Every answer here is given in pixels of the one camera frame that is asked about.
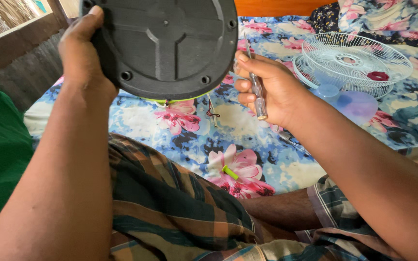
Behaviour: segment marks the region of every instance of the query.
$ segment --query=hand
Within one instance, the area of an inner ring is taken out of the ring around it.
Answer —
[[[119,90],[104,76],[96,49],[90,42],[103,21],[103,10],[94,6],[89,14],[75,21],[66,30],[59,43],[59,53],[66,83],[93,92],[99,97],[106,97],[111,103]]]
[[[269,118],[265,121],[288,129],[297,104],[311,93],[287,67],[279,62],[261,55],[249,59],[242,51],[237,51],[235,57],[238,61],[236,74],[249,79],[249,72],[252,72],[263,82],[266,109],[269,114]],[[252,94],[251,81],[237,80],[235,89],[240,91],[238,101],[255,112],[253,102],[256,96]]]

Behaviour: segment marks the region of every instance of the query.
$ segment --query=screwdriver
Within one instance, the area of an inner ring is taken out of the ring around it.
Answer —
[[[246,51],[249,55],[249,58],[251,59],[251,51],[249,50],[249,43],[247,41],[246,33],[244,33],[244,39],[246,44]],[[253,94],[256,95],[254,106],[256,108],[257,119],[262,121],[267,119],[269,116],[267,115],[261,81],[259,80],[259,77],[252,72],[249,73],[249,77],[251,77],[251,90],[253,91]]]

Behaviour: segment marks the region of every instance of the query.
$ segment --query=transparent screwdriver handle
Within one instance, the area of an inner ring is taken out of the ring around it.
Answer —
[[[256,76],[256,74],[253,74],[251,72],[249,74],[249,76],[251,77],[251,89],[257,97],[256,100],[254,101],[254,106],[256,108],[257,119],[259,121],[260,120],[265,120],[269,116],[267,115],[266,104],[265,104],[265,101],[264,101],[264,94],[262,92],[261,82],[259,81],[259,78],[258,78],[258,76]]]

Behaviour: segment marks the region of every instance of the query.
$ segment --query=white wire fan grille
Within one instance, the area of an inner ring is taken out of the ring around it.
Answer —
[[[392,85],[409,77],[413,70],[411,62],[397,50],[348,33],[309,36],[302,44],[302,52],[313,70],[321,70],[364,90]],[[388,79],[372,80],[368,75],[374,72],[385,73]]]
[[[314,76],[314,69],[306,62],[304,55],[293,58],[293,68],[298,78],[305,84],[309,85],[311,88],[317,89],[317,87],[321,85],[320,82]],[[353,83],[347,83],[341,88],[341,91],[365,92],[374,96],[376,99],[379,99],[384,97],[386,94],[390,93],[393,90],[393,86],[394,84],[389,84],[380,87],[369,87],[358,86]]]

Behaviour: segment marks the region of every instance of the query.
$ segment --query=bed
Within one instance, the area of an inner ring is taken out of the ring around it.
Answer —
[[[241,16],[239,30],[240,35],[247,33],[250,48],[256,53],[278,60],[293,70],[291,60],[300,55],[302,41],[315,33],[307,19],[307,16],[297,15]],[[243,39],[238,46],[244,48]],[[410,59],[413,74],[379,100],[376,115],[361,127],[392,149],[407,152],[418,148],[418,131],[414,131],[418,115],[405,121],[400,109],[418,108],[418,47],[406,44],[392,47]],[[312,156],[279,138],[281,127],[258,121],[252,111],[238,103],[233,88],[236,79],[230,73],[208,95],[167,108],[121,90],[110,108],[109,131],[152,146],[216,184],[221,181],[222,167],[229,165],[237,174],[264,182],[264,196],[311,186],[326,175]],[[61,78],[25,113],[24,122],[35,146],[62,82]],[[210,103],[220,117],[208,116]],[[398,115],[398,120],[393,118],[394,114]]]

